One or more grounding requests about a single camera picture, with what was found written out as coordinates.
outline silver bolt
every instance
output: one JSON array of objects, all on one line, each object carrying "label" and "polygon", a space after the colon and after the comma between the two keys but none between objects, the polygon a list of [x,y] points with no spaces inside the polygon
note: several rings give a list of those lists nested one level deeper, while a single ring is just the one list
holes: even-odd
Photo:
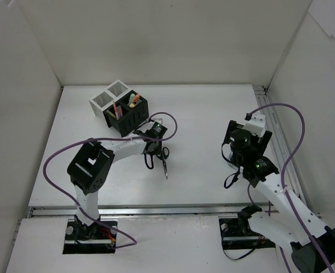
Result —
[{"label": "silver bolt", "polygon": [[222,224],[220,226],[220,228],[221,228],[222,231],[227,231],[228,230],[228,225],[227,224]]},{"label": "silver bolt", "polygon": [[71,235],[74,232],[74,228],[72,226],[68,226],[66,228],[66,234]]},{"label": "silver bolt", "polygon": [[112,235],[116,235],[116,231],[114,230],[114,229],[110,229],[110,234],[112,234]]}]

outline white wall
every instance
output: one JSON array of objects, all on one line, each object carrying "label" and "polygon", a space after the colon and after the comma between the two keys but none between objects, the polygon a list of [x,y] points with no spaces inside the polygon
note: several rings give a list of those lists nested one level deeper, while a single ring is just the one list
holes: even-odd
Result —
[{"label": "white wall", "polygon": [[[297,106],[307,132],[293,161],[310,207],[335,227],[335,39],[307,14],[268,89],[273,101]],[[301,132],[295,113],[278,109],[290,150]]]},{"label": "white wall", "polygon": [[310,0],[19,0],[62,85],[267,85]]},{"label": "white wall", "polygon": [[26,215],[59,97],[60,85],[19,6],[0,0],[0,272]]}]

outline black organizer box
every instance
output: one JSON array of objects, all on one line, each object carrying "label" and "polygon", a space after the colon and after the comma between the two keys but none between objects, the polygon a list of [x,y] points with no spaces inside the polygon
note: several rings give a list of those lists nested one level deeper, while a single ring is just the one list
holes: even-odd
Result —
[{"label": "black organizer box", "polygon": [[135,108],[130,108],[128,106],[129,97],[131,94],[137,95],[137,92],[131,90],[115,102],[116,106],[121,105],[123,110],[123,117],[119,120],[116,120],[107,112],[109,110],[112,114],[115,115],[113,105],[111,105],[111,107],[103,112],[108,127],[114,127],[118,132],[121,133],[122,137],[125,137],[129,133],[134,131],[142,122],[144,122],[150,116],[148,113],[147,100],[142,96],[139,97],[142,102],[137,104]]}]

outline white table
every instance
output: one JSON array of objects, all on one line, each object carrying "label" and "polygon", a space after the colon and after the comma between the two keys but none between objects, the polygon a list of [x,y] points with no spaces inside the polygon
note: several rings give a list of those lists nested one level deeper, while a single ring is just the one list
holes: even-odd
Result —
[{"label": "white table", "polygon": [[[231,169],[221,157],[228,123],[244,122],[245,114],[258,107],[251,85],[144,85],[132,86],[148,100],[150,114],[167,111],[179,123],[176,136],[164,142],[171,155],[167,159],[168,180],[162,163],[148,170],[143,156],[132,156],[113,164],[106,183],[99,191],[104,208],[118,206],[164,205],[237,205],[248,204],[246,180],[230,189],[223,188]],[[88,99],[105,86],[66,86],[44,152],[42,165],[53,152],[71,143],[91,137],[120,137],[94,116]],[[170,118],[161,116],[173,132]],[[78,148],[56,157],[48,167],[50,178],[70,193],[75,193],[66,172]],[[265,155],[274,159],[270,147]],[[29,206],[49,208],[73,207],[73,202],[45,181],[40,167]],[[254,189],[256,202],[267,199]]]},{"label": "white table", "polygon": [[[239,262],[224,256],[217,216],[119,219],[118,227],[138,244],[115,254],[63,255],[66,225],[66,218],[24,219],[7,273],[286,272],[275,249],[255,250]],[[128,241],[118,234],[117,242]],[[246,252],[229,251],[229,255],[237,258]]]}]

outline robotic arm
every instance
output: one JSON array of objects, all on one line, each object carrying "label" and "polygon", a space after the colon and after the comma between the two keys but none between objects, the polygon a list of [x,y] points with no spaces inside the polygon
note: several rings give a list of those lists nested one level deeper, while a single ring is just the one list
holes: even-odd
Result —
[{"label": "robotic arm", "polygon": [[224,144],[230,144],[231,153],[227,159],[237,173],[243,174],[255,189],[265,195],[286,218],[286,224],[269,217],[256,205],[250,205],[238,213],[238,222],[243,232],[257,232],[291,253],[292,260],[300,272],[322,272],[327,267],[319,252],[310,241],[290,205],[289,194],[300,218],[314,236],[328,261],[335,263],[335,228],[331,229],[314,215],[285,185],[277,184],[274,176],[279,174],[270,159],[263,156],[272,132],[266,131],[265,117],[255,113],[246,116],[247,123],[240,125],[230,121]]},{"label": "robotic arm", "polygon": [[[99,220],[98,211],[98,191],[104,185],[104,182],[113,163],[127,158],[131,155],[157,155],[162,153],[162,144],[159,141],[134,139],[132,137],[149,137],[153,139],[162,139],[167,128],[160,123],[155,122],[151,129],[145,133],[135,131],[133,134],[125,137],[125,142],[109,141],[104,146],[100,142],[89,142],[84,144],[67,168],[67,173],[74,184],[77,201],[83,210],[92,218]],[[95,232],[95,224],[89,218],[86,218],[80,209],[77,209],[75,220],[86,233]]]}]

